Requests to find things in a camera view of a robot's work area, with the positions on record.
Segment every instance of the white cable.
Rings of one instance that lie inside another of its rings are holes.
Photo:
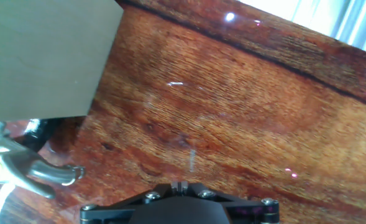
[[[0,214],[4,205],[4,202],[6,201],[7,197],[10,195],[10,193],[15,189],[14,184],[4,184],[0,190]]]

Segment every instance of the gray panel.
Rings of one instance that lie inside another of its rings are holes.
[[[113,0],[0,1],[0,121],[86,115],[122,13]]]

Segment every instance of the metal bracket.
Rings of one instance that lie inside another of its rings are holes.
[[[51,186],[30,177],[68,186],[85,174],[84,167],[57,167],[33,150],[9,138],[6,124],[0,122],[0,184],[14,184],[47,198],[55,198]]]

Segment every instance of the polished wood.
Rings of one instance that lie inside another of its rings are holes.
[[[366,223],[366,102],[147,10],[124,10],[89,116],[68,119],[40,152],[86,166],[86,177],[55,186],[55,200],[17,189],[23,203],[54,223],[78,223],[86,203],[188,180],[278,199],[282,223]]]
[[[118,0],[366,103],[366,52],[236,0]],[[228,13],[234,18],[226,21]]]

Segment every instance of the metal clamp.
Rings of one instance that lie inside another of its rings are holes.
[[[57,167],[28,147],[9,138],[6,124],[0,122],[0,184],[14,184],[47,198],[55,198],[51,186],[29,177],[68,186],[85,174],[84,167]]]

